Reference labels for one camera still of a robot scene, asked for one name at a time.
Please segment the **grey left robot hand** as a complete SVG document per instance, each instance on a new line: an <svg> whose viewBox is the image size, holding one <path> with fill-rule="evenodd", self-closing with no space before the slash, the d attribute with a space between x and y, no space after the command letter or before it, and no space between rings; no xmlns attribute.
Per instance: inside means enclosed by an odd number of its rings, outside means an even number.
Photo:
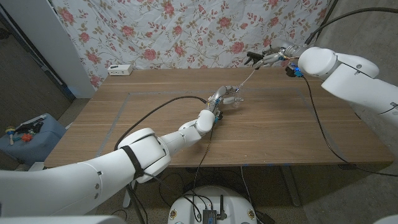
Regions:
<svg viewBox="0 0 398 224"><path fill-rule="evenodd" d="M232 105L238 107L244 98L240 96L240 86L226 85L217 89L207 100L206 110L215 115L215 122L223 119L223 112L220 111L221 105Z"/></svg>

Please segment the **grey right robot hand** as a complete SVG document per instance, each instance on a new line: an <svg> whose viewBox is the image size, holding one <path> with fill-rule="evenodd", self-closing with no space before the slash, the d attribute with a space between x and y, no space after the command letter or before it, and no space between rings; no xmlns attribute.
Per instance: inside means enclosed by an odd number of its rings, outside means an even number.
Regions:
<svg viewBox="0 0 398 224"><path fill-rule="evenodd" d="M271 65L278 61L296 60L307 49L306 44L299 45L287 40L275 39L264 48L261 55L257 54L254 57L252 67L259 69L263 65Z"/></svg>

